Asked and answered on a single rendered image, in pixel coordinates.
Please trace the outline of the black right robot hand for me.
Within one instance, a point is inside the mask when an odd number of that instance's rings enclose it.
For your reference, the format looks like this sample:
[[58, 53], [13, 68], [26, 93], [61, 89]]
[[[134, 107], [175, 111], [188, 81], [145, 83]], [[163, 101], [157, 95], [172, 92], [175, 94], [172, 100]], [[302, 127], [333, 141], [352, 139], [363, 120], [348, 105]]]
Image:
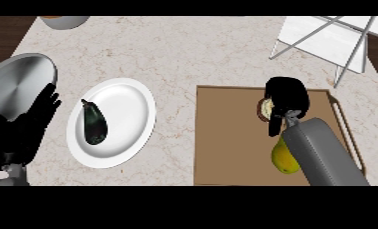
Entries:
[[309, 108], [309, 99], [302, 82], [290, 77], [272, 77], [265, 83], [264, 97], [271, 100], [272, 108], [268, 118], [268, 136], [280, 133], [281, 119], [289, 110], [298, 111], [301, 119]]

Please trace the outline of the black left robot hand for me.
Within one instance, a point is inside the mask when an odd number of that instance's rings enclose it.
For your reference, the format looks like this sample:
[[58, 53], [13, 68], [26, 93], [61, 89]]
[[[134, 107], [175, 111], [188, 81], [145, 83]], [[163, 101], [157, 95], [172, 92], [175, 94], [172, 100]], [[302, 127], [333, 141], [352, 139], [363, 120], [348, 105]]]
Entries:
[[32, 161], [45, 128], [61, 101], [48, 83], [24, 113], [13, 121], [0, 114], [0, 167], [10, 164], [27, 165]]

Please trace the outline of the cupcake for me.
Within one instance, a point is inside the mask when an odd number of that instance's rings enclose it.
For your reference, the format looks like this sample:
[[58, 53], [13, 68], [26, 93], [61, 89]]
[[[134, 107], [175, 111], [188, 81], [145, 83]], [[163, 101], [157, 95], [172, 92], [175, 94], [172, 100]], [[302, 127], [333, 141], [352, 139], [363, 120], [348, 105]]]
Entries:
[[256, 116], [262, 122], [270, 121], [271, 109], [272, 109], [272, 101], [270, 98], [261, 99], [256, 104]]

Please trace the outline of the brown tray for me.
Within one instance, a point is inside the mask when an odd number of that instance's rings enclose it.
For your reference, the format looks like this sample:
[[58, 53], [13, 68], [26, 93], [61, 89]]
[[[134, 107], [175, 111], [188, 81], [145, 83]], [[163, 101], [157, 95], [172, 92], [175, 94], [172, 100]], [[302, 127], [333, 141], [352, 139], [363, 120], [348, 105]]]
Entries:
[[[200, 86], [196, 89], [194, 173], [197, 185], [309, 185], [301, 167], [283, 174], [271, 163], [271, 150], [287, 128], [268, 136], [268, 122], [256, 116], [262, 88]], [[299, 119], [321, 119], [330, 127], [364, 176], [363, 160], [337, 100], [326, 90], [306, 92], [309, 108]]]

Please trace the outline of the silver steel pan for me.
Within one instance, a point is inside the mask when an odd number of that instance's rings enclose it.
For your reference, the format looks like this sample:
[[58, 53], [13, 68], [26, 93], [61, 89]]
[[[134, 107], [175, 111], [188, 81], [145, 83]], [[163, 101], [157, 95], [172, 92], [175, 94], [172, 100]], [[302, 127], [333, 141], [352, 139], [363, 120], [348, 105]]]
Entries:
[[27, 111], [42, 88], [55, 81], [55, 65], [39, 53], [18, 54], [0, 63], [0, 115], [8, 121]]

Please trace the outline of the dark eggplant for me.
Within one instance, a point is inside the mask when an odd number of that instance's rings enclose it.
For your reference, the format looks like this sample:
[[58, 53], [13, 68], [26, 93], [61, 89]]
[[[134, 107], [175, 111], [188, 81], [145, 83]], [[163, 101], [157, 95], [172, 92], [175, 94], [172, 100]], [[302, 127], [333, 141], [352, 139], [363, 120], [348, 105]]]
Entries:
[[83, 138], [89, 145], [97, 145], [103, 142], [107, 135], [107, 124], [104, 116], [97, 105], [85, 100], [81, 100], [83, 109]]

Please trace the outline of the white oval plate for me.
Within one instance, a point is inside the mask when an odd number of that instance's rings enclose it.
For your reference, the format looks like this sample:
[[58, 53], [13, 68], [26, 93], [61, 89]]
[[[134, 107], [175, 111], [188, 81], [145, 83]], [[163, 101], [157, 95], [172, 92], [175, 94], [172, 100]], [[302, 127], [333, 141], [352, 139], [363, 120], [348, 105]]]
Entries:
[[89, 168], [109, 168], [143, 148], [154, 126], [156, 109], [147, 87], [131, 78], [98, 83], [82, 95], [92, 102], [107, 124], [104, 140], [89, 145], [83, 138], [83, 107], [76, 102], [66, 125], [66, 143], [76, 161]]

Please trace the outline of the yellow mango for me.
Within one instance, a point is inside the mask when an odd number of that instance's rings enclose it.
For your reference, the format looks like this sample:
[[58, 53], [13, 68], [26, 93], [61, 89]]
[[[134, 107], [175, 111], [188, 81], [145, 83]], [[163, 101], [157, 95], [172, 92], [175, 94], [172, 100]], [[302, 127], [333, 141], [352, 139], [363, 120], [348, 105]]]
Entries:
[[292, 174], [299, 170], [299, 164], [289, 152], [283, 138], [278, 138], [271, 150], [271, 163], [283, 174]]

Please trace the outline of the grey bowl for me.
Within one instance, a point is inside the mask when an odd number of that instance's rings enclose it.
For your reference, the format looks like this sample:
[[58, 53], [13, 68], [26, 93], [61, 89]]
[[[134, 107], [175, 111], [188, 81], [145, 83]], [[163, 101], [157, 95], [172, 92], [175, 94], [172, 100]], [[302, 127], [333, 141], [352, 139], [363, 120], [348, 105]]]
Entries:
[[41, 20], [51, 29], [67, 30], [78, 27], [88, 20], [88, 16], [41, 17]]

